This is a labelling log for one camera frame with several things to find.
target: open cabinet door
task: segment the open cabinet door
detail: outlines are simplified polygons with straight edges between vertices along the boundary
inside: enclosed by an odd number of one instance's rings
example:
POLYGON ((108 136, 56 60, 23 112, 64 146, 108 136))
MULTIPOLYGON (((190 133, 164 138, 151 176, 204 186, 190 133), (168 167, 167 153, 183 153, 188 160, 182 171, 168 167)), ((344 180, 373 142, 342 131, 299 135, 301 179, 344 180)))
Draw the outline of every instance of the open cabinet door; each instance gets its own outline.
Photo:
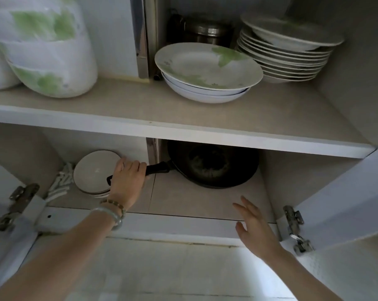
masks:
MULTIPOLYGON (((19 186, 25 185, 0 165, 0 217, 8 212, 12 204, 9 197, 19 186)), ((33 225, 44 205, 41 198, 33 197, 15 219, 13 228, 0 231, 0 286, 18 270, 35 242, 37 232, 33 225)))
MULTIPOLYGON (((349 171, 294 207, 304 221, 299 235, 315 250, 378 232, 378 149, 349 171)), ((296 245, 288 221, 278 220, 286 248, 296 245)))

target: white shelf edge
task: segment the white shelf edge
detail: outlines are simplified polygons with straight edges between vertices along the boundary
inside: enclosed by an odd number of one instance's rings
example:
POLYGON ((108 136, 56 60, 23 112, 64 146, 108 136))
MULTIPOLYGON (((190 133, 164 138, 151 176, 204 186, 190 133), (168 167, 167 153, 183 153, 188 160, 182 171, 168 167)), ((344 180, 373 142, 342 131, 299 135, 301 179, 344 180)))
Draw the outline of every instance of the white shelf edge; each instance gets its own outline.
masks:
POLYGON ((375 150, 374 146, 363 143, 1 105, 0 122, 350 158, 365 158, 375 150))
MULTIPOLYGON (((64 233, 81 222, 89 213, 88 209, 46 207, 37 220, 36 228, 42 232, 64 233)), ((122 227, 110 232, 110 236, 136 240, 244 246, 237 236, 236 222, 224 219, 127 213, 122 227)), ((269 225, 279 238, 277 224, 269 223, 269 225)))

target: upper shelf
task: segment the upper shelf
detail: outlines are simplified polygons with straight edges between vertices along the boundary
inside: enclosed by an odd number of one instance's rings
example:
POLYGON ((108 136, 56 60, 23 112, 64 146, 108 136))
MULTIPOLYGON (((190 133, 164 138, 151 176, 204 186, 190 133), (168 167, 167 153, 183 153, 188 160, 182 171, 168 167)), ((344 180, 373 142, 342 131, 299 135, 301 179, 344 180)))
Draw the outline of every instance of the upper shelf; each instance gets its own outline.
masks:
POLYGON ((0 122, 354 158, 375 150, 307 83, 261 82, 217 105, 164 82, 100 79, 72 99, 16 87, 0 91, 0 122))

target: pot handle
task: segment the pot handle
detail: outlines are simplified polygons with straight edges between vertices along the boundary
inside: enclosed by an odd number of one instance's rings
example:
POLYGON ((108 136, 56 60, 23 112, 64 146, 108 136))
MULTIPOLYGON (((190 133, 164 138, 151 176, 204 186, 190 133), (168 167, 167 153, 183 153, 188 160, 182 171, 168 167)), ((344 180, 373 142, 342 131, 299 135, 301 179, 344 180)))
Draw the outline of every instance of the pot handle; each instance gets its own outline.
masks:
MULTIPOLYGON (((146 176, 155 173, 168 173, 170 170, 171 169, 166 162, 160 162, 159 164, 147 166, 146 176)), ((111 186, 111 179, 112 175, 107 177, 107 183, 109 186, 111 186)))

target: hand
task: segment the hand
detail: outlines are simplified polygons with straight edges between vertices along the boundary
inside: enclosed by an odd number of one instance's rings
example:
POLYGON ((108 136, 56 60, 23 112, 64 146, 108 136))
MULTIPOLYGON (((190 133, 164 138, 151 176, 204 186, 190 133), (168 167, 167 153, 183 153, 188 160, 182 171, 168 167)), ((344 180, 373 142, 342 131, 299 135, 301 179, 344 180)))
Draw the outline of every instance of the hand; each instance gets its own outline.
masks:
POLYGON ((146 176, 146 163, 121 158, 115 167, 109 199, 120 203, 128 210, 135 204, 146 176))
POLYGON ((247 230, 241 222, 236 223, 236 232, 243 244, 264 262, 285 254, 287 251, 278 242, 261 211, 245 197, 242 196, 241 200, 244 206, 237 203, 233 206, 245 220, 247 230))

